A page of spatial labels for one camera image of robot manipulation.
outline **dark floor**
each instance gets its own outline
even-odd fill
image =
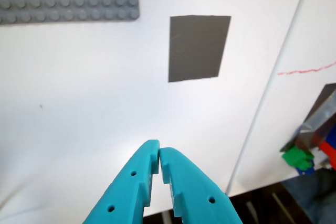
[[[230,198],[243,223],[251,224],[311,224],[281,183],[249,191]],[[182,224],[170,210],[172,224]],[[163,224],[162,214],[143,218],[143,224]]]

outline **white surface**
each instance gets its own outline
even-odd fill
[[[302,0],[251,129],[229,195],[297,176],[279,150],[304,121],[327,83],[336,82],[336,0]],[[326,157],[315,151],[318,158]]]
[[[32,177],[29,207],[44,206],[32,223],[80,223],[151,138],[225,190],[297,3],[140,0],[131,23],[0,27],[0,200]],[[189,14],[232,16],[219,77],[168,83],[169,18]],[[153,180],[145,215],[172,208]],[[0,218],[26,200],[18,193]]]

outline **white panel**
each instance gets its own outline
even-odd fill
[[[297,175],[279,150],[304,121],[324,85],[336,82],[335,2],[301,1],[247,139],[231,196]],[[326,158],[321,151],[314,153],[317,160]]]
[[[140,0],[135,22],[1,27],[0,199],[32,176],[48,223],[80,223],[151,138],[225,190],[298,1]],[[170,16],[190,14],[232,16],[219,77],[168,83]],[[171,207],[155,176],[145,215]]]

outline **red lego piece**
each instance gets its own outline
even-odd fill
[[[320,149],[323,150],[323,152],[326,153],[331,159],[336,158],[336,150],[330,144],[328,144],[326,141],[324,141],[320,145]]]
[[[336,170],[336,158],[330,159],[330,164]]]
[[[330,157],[330,164],[336,169],[336,150],[326,141],[320,145],[320,149]]]

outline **gray rectangle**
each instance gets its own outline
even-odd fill
[[[171,17],[169,82],[217,77],[230,16]]]

